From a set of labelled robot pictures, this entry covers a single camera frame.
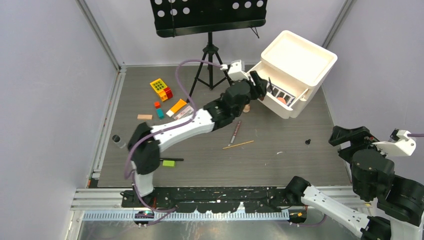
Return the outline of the white drawer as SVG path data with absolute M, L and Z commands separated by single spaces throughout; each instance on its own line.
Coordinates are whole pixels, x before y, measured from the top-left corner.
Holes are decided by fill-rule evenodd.
M 263 105 L 283 119 L 298 117 L 307 104 L 309 88 L 305 84 L 287 73 L 273 69 L 262 61 L 254 65 L 250 71 L 257 71 L 262 79 L 268 81 L 268 84 L 270 77 L 273 86 L 277 86 L 295 96 L 292 104 L 287 106 L 267 92 L 264 100 L 260 101 Z

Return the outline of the pink round puff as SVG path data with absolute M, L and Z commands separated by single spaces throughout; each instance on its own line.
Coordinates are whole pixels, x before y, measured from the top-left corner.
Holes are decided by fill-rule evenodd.
M 280 102 L 282 102 L 283 104 L 287 104 L 287 101 L 283 98 L 283 97 L 278 97 L 277 98 Z

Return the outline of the thin tan wooden pencil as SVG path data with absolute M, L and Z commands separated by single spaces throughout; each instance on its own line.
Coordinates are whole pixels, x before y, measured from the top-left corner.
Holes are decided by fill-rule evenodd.
M 235 147 L 243 146 L 243 145 L 246 145 L 246 144 L 251 144 L 251 143 L 254 143 L 254 142 L 255 142 L 254 140 L 245 141 L 245 142 L 242 142 L 242 143 L 232 144 L 232 145 L 223 147 L 222 149 L 223 150 L 226 150 L 226 149 L 230 149 L 230 148 L 235 148 Z

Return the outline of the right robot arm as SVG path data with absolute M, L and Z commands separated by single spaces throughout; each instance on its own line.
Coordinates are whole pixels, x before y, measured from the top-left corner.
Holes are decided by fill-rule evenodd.
M 385 217 L 353 210 L 324 194 L 302 177 L 294 176 L 283 200 L 318 209 L 362 240 L 421 240 L 424 236 L 424 186 L 395 173 L 392 157 L 409 157 L 416 150 L 418 133 L 395 129 L 388 141 L 378 140 L 369 129 L 334 126 L 329 144 L 349 164 L 353 192 L 365 202 L 377 201 Z

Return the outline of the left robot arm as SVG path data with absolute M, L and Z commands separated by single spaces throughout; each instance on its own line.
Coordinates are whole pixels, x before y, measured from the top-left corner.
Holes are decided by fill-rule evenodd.
M 231 124 L 247 104 L 265 98 L 268 84 L 268 80 L 254 70 L 246 79 L 235 81 L 219 98 L 189 116 L 162 125 L 140 123 L 127 144 L 125 164 L 125 177 L 131 177 L 134 184 L 135 202 L 141 207 L 148 207 L 153 202 L 153 175 L 160 166 L 162 152 L 186 139 Z

